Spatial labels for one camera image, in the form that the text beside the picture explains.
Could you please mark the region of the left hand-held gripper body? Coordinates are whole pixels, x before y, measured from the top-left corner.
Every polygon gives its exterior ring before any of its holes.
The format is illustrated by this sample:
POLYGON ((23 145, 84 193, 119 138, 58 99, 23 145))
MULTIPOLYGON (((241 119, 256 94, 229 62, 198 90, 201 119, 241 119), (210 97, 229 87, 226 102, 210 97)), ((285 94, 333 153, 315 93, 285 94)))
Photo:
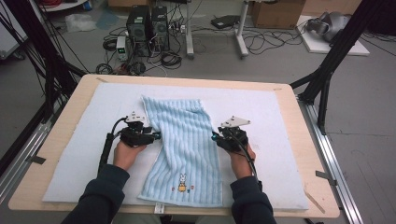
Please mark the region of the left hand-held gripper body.
POLYGON ((120 130, 120 140, 129 147, 149 145, 154 142, 152 133, 143 133, 145 117, 134 111, 125 118, 127 126, 120 130))

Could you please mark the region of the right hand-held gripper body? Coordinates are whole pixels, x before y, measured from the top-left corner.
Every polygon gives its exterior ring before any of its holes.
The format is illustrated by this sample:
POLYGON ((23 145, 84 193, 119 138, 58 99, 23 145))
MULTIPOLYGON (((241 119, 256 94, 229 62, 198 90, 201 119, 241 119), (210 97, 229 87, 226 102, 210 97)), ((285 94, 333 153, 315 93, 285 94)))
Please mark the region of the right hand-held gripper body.
POLYGON ((220 142, 217 145, 226 151, 238 152, 248 145, 247 133, 241 129, 243 125, 249 125, 248 119, 241 119, 232 116, 226 121, 222 122, 218 127, 221 133, 220 142))

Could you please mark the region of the light blue striped towel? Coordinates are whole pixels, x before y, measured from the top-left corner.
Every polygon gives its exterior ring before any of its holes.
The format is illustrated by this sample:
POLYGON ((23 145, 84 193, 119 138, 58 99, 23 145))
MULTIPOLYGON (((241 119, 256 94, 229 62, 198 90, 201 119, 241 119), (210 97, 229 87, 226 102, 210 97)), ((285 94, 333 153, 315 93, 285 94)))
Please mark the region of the light blue striped towel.
POLYGON ((142 98, 162 148, 138 195, 142 200, 193 207, 221 207, 219 154, 211 118, 198 99, 142 98))

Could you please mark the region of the person's left hand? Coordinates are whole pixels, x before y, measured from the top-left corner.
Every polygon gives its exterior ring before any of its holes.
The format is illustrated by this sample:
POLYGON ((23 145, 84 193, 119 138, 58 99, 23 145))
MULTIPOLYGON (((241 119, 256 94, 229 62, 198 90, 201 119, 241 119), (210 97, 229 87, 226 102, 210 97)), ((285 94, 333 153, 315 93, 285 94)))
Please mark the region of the person's left hand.
POLYGON ((122 141, 119 141, 115 147, 113 164, 128 171, 134 164, 137 155, 145 148, 146 146, 129 147, 122 141))

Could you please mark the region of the person's right hand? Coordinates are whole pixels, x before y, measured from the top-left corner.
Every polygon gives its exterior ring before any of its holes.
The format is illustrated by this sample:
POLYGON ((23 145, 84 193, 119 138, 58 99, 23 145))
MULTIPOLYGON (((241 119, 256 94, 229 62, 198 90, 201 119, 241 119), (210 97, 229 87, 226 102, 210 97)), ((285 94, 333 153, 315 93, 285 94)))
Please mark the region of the person's right hand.
POLYGON ((252 176, 252 168, 244 155, 230 152, 231 166, 237 179, 252 176))

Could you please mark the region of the white foam mat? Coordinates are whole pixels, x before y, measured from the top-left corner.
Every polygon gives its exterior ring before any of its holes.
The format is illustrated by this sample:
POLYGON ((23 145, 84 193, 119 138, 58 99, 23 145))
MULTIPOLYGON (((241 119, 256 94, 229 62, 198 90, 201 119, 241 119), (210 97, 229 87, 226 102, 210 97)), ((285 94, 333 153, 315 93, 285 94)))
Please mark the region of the white foam mat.
MULTIPOLYGON (((78 201, 88 181, 98 173, 99 158, 106 134, 110 131, 117 132, 121 128, 116 122, 117 119, 134 111, 144 116, 145 124, 152 127, 142 100, 144 96, 163 100, 200 100, 205 112, 211 118, 212 132, 216 132, 220 124, 232 116, 248 119, 250 123, 244 129, 256 153, 255 167, 258 178, 272 206, 277 211, 307 209, 308 201, 304 194, 303 183, 274 91, 120 83, 102 83, 96 88, 58 161, 44 194, 44 201, 62 203, 78 201)), ((125 203, 158 203, 142 200, 138 195, 161 148, 162 139, 149 145, 139 156, 124 188, 125 203)), ((228 154, 218 146, 217 149, 222 183, 221 207, 228 207, 233 202, 230 185, 235 177, 228 154)))

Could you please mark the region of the white power supply unit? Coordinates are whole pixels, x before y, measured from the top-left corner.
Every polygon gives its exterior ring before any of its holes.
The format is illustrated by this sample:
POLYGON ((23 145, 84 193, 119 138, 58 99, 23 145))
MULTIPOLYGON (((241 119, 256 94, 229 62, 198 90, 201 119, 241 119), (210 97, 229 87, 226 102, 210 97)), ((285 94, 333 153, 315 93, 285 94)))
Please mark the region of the white power supply unit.
POLYGON ((128 53, 127 53, 127 48, 126 48, 126 37, 125 36, 118 36, 117 37, 116 51, 118 53, 119 59, 122 62, 125 62, 128 59, 128 53))

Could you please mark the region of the black computer tower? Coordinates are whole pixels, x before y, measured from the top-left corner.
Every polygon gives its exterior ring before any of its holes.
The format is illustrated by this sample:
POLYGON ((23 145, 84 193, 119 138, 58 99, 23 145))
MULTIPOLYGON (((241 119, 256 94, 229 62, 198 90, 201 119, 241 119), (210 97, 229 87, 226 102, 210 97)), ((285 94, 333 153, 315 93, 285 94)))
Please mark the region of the black computer tower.
POLYGON ((133 5, 126 22, 134 54, 139 57, 149 56, 149 39, 151 37, 149 7, 133 5))
POLYGON ((151 11, 155 44, 162 51, 169 50, 167 7, 156 6, 151 11))

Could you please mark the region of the desk with grey metal legs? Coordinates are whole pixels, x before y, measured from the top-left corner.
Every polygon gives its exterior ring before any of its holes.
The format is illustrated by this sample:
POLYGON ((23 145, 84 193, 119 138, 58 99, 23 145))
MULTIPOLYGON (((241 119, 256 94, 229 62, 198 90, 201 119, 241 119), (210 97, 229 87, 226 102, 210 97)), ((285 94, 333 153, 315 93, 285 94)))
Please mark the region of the desk with grey metal legs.
MULTIPOLYGON (((194 48, 193 48, 193 41, 192 41, 192 33, 191 33, 191 1, 192 0, 186 0, 186 34, 185 34, 185 39, 186 39, 186 51, 187 51, 187 56, 189 59, 194 58, 194 48)), ((245 26, 245 20, 248 14, 248 0, 243 0, 242 7, 241 7, 241 13, 240 13, 240 21, 238 28, 234 31, 235 33, 235 40, 236 43, 240 49, 241 59, 244 59, 248 56, 248 49, 246 47, 245 40, 243 38, 243 31, 244 31, 244 26, 245 26)))

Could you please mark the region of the clear plastic bag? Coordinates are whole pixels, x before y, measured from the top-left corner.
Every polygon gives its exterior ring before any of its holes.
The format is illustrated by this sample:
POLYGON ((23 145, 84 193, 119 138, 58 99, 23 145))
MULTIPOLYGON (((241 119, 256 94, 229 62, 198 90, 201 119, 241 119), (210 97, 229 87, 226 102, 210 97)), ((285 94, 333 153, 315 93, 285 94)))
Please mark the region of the clear plastic bag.
POLYGON ((65 17, 66 28, 69 33, 88 32, 96 28, 96 23, 90 15, 72 14, 65 17))

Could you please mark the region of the large cardboard box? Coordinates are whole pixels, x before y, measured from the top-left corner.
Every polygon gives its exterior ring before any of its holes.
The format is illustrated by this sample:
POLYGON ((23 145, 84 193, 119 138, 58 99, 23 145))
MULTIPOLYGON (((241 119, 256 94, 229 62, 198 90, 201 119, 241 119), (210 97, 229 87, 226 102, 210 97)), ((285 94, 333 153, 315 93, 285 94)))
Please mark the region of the large cardboard box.
POLYGON ((252 21, 257 28, 294 29, 306 0, 275 0, 255 2, 252 21))

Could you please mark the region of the white round table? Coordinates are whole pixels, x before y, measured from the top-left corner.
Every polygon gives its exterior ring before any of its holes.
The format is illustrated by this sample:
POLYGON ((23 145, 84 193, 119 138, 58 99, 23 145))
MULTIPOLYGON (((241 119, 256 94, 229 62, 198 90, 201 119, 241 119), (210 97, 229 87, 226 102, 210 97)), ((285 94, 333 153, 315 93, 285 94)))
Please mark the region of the white round table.
POLYGON ((54 6, 54 7, 43 7, 43 6, 41 6, 41 9, 43 9, 45 11, 48 11, 48 12, 60 11, 60 10, 65 10, 65 9, 69 9, 69 8, 72 8, 72 7, 82 6, 87 1, 88 0, 77 0, 76 3, 61 3, 60 5, 54 6))

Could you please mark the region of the grey helmet-shaped device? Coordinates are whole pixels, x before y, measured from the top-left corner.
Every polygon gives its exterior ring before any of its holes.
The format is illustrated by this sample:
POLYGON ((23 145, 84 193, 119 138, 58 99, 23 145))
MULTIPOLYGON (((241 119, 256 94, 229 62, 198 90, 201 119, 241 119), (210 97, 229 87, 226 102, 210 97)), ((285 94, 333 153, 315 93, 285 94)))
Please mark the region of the grey helmet-shaped device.
POLYGON ((349 22, 350 17, 340 12, 324 12, 317 18, 310 19, 307 22, 306 30, 308 32, 314 31, 320 35, 325 41, 332 42, 332 40, 342 31, 349 22))

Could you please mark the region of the aluminium rail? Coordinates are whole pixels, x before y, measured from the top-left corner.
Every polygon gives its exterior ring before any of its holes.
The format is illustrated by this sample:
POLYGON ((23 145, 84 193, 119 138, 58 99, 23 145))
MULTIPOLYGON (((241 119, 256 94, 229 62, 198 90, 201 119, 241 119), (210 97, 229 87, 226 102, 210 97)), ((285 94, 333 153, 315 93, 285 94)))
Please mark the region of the aluminium rail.
POLYGON ((333 151, 330 138, 326 133, 322 133, 317 125, 317 110, 313 105, 306 105, 303 102, 298 102, 298 104, 304 114, 307 125, 313 132, 315 142, 318 144, 319 157, 324 163, 327 179, 330 181, 331 187, 335 189, 336 201, 347 223, 364 224, 361 213, 349 190, 343 171, 333 151))
POLYGON ((37 156, 51 128, 51 124, 39 123, 35 129, 27 135, 27 139, 21 142, 20 150, 0 176, 0 204, 6 200, 7 196, 30 166, 31 162, 29 159, 32 156, 37 156))

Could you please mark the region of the black metal frame stand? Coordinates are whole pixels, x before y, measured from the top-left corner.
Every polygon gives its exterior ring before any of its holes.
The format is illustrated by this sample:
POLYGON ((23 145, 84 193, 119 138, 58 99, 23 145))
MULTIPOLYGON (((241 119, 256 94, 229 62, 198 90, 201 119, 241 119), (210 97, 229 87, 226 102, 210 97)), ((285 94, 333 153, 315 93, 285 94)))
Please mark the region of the black metal frame stand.
POLYGON ((306 84, 304 91, 298 95, 298 99, 306 105, 313 105, 316 97, 320 95, 317 126, 323 135, 327 134, 325 123, 332 75, 361 37, 367 26, 389 1, 361 0, 346 28, 335 40, 320 66, 313 73, 290 84, 293 89, 306 84))
POLYGON ((45 79, 43 89, 45 101, 0 159, 1 177, 21 151, 21 147, 33 133, 35 127, 41 121, 48 121, 54 114, 56 101, 61 96, 70 97, 78 84, 76 77, 87 75, 88 70, 82 70, 68 62, 61 48, 55 47, 29 0, 0 0, 0 6, 8 8, 27 35, 35 51, 31 51, 29 46, 22 42, 21 35, 18 34, 11 21, 6 18, 7 13, 0 13, 0 23, 5 26, 6 30, 25 52, 34 67, 35 73, 45 79))

